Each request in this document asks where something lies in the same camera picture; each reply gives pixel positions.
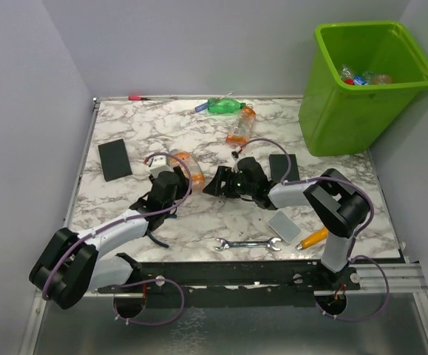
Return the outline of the red label bottle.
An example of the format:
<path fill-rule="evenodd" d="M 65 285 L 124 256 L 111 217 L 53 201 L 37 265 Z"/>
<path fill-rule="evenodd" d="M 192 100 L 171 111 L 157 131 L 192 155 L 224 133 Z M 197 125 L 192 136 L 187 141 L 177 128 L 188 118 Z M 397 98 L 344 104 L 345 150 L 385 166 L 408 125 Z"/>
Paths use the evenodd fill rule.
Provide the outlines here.
<path fill-rule="evenodd" d="M 355 72 L 347 65 L 341 65 L 338 68 L 340 79 L 349 85 L 354 85 Z"/>

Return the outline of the blue label bottle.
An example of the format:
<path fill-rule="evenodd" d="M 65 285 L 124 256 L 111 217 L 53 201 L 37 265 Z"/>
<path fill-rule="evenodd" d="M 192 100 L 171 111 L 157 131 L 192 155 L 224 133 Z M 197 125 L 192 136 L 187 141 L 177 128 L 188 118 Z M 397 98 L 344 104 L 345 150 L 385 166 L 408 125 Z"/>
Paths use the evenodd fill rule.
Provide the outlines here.
<path fill-rule="evenodd" d="M 353 84 L 356 86 L 365 86 L 365 85 L 368 85 L 369 83 L 362 76 L 356 75 L 353 77 Z"/>

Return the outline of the orange juice bottle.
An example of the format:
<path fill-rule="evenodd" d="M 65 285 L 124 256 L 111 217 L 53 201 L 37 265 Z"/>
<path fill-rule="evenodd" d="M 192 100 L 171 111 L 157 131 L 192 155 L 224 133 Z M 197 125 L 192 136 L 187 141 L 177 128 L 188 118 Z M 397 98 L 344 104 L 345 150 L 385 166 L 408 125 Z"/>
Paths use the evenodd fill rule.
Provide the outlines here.
<path fill-rule="evenodd" d="M 371 79 L 373 85 L 392 84 L 393 78 L 390 75 L 378 74 L 374 75 Z"/>

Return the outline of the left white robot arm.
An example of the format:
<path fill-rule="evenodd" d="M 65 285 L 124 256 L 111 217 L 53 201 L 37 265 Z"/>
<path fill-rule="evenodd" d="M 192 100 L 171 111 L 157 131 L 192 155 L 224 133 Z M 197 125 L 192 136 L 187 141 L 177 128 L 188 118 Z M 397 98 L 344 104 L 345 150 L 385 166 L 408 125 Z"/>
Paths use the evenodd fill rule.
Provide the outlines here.
<path fill-rule="evenodd" d="M 140 273 L 131 260 L 116 257 L 102 263 L 100 259 L 162 226 L 191 193 L 188 175 L 179 166 L 151 180 L 151 190 L 116 218 L 92 229 L 63 227 L 54 233 L 29 274 L 44 299 L 68 309 L 94 288 L 117 284 L 130 292 L 140 285 Z"/>

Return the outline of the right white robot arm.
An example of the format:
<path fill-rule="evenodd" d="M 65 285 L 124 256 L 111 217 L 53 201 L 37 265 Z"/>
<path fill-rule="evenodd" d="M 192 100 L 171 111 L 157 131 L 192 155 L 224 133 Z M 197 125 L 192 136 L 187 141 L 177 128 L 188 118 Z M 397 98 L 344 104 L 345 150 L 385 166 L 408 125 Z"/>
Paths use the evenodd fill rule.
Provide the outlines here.
<path fill-rule="evenodd" d="M 203 193 L 214 197 L 249 197 L 261 209 L 311 207 L 328 230 L 322 267 L 316 272 L 321 287 L 333 289 L 344 278 L 353 240 L 374 217 L 369 196 L 336 169 L 304 180 L 275 182 L 267 178 L 253 157 L 239 159 L 233 167 L 219 166 Z"/>

